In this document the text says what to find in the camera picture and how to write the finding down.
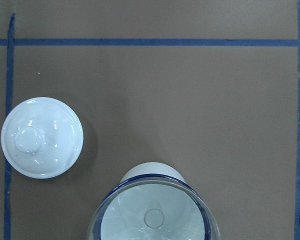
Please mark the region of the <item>white ceramic lid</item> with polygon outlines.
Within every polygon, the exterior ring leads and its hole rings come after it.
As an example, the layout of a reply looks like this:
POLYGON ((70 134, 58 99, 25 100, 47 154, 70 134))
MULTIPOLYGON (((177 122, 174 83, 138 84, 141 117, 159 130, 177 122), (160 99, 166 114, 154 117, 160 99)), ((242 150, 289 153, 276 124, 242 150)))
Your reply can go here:
POLYGON ((16 171, 34 179, 49 179, 76 163, 84 132, 79 117, 67 104, 35 97, 7 115, 0 141, 6 160, 16 171))

